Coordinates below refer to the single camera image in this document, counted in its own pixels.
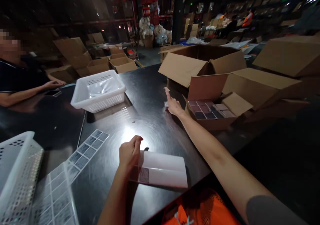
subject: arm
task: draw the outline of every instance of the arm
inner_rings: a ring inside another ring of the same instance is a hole
[[[42,86],[35,87],[29,90],[24,90],[16,93],[0,93],[0,105],[3,107],[10,107],[18,102],[35,96],[42,90],[55,89],[61,85],[57,84],[55,81],[50,81]]]
[[[127,186],[131,170],[138,165],[142,137],[135,135],[119,148],[120,164],[114,176],[98,225],[126,224]]]
[[[66,82],[64,82],[62,80],[59,80],[59,79],[56,79],[55,77],[53,77],[53,76],[51,76],[49,74],[47,74],[47,76],[51,81],[57,81],[57,83],[60,84],[60,85],[66,85],[67,84]]]
[[[226,148],[206,129],[188,116],[180,103],[171,98],[166,91],[169,112],[176,115],[182,122],[190,139],[208,163],[223,189],[248,224],[246,214],[247,203],[257,195],[274,197],[251,173],[249,173]]]

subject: smartphone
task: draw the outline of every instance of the smartphone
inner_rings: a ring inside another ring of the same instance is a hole
[[[61,91],[50,90],[50,91],[46,92],[44,95],[58,97],[60,94],[62,94]]]

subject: orange vest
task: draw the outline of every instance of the orange vest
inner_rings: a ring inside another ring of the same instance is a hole
[[[249,26],[251,24],[252,17],[253,17],[253,13],[250,12],[250,14],[244,19],[242,27]]]

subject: finger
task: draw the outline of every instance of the finger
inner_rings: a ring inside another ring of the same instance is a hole
[[[167,95],[168,101],[171,101],[171,96],[170,96],[170,93],[168,91],[166,91],[166,95]]]
[[[141,145],[141,141],[143,140],[142,137],[137,136],[135,144],[134,144],[134,150],[133,153],[138,153],[140,152],[140,145]]]
[[[138,135],[134,135],[133,138],[130,140],[130,144],[133,144],[135,143],[136,139],[137,139]]]

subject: packing table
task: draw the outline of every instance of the packing table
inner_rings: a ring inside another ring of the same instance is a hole
[[[159,67],[160,64],[119,74],[127,88],[125,102],[85,115],[80,144],[95,129],[110,136],[72,184],[81,224],[97,223],[119,164],[119,147],[136,134],[144,138],[141,150],[184,158],[189,188],[211,172],[180,121],[169,112],[163,112],[167,77],[158,73]],[[174,90],[170,94],[185,106],[181,94]],[[227,131],[215,131],[214,135],[235,154],[268,125],[235,125]],[[186,191],[134,182],[130,182],[128,188],[127,217],[131,224],[146,222]]]
[[[65,161],[96,128],[110,134],[72,184],[80,224],[97,223],[119,164],[119,147],[136,134],[144,138],[141,150],[184,158],[189,188],[211,173],[180,121],[163,112],[167,78],[158,73],[159,67],[119,74],[127,88],[125,101],[96,114],[70,105],[74,86],[62,89],[57,98],[37,95],[13,108],[0,108],[1,140],[31,130],[46,150],[40,176]],[[185,106],[180,93],[173,89],[170,93]],[[235,154],[269,125],[234,123],[228,130],[213,134]],[[131,224],[142,224],[185,191],[130,182],[127,217]]]

